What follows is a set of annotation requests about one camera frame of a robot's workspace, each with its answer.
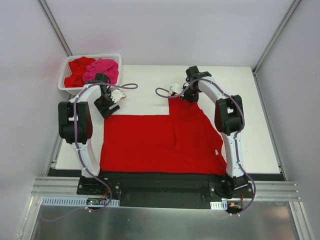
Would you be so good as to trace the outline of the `white plastic basket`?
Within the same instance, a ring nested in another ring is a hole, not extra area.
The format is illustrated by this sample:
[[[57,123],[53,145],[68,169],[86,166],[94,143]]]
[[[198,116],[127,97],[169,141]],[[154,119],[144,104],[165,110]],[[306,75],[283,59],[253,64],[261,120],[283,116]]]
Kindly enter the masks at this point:
[[[58,88],[75,96],[84,84],[103,73],[112,85],[118,85],[121,76],[122,57],[120,54],[73,55],[65,59],[58,79]]]

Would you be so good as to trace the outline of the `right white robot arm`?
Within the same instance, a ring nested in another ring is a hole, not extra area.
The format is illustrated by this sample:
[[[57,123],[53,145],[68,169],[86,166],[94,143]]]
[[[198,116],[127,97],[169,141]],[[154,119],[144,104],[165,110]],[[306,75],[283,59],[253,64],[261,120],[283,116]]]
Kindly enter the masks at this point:
[[[187,86],[182,88],[182,99],[195,102],[204,93],[214,104],[214,125],[221,133],[226,158],[226,174],[214,193],[231,199],[248,185],[241,153],[241,132],[245,126],[243,101],[240,95],[231,95],[217,84],[212,75],[190,66],[186,71]]]

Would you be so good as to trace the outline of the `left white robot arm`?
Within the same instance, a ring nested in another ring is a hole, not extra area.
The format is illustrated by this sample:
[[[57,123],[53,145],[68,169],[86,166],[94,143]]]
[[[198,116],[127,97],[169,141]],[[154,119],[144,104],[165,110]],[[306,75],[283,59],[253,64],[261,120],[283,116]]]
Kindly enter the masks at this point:
[[[69,101],[58,104],[59,136],[74,150],[81,165],[83,186],[96,195],[103,193],[106,182],[99,177],[101,167],[95,156],[91,138],[94,126],[90,109],[96,109],[103,119],[107,119],[120,109],[117,102],[124,96],[119,89],[111,90],[110,78],[97,73],[95,79],[85,84],[77,95]]]

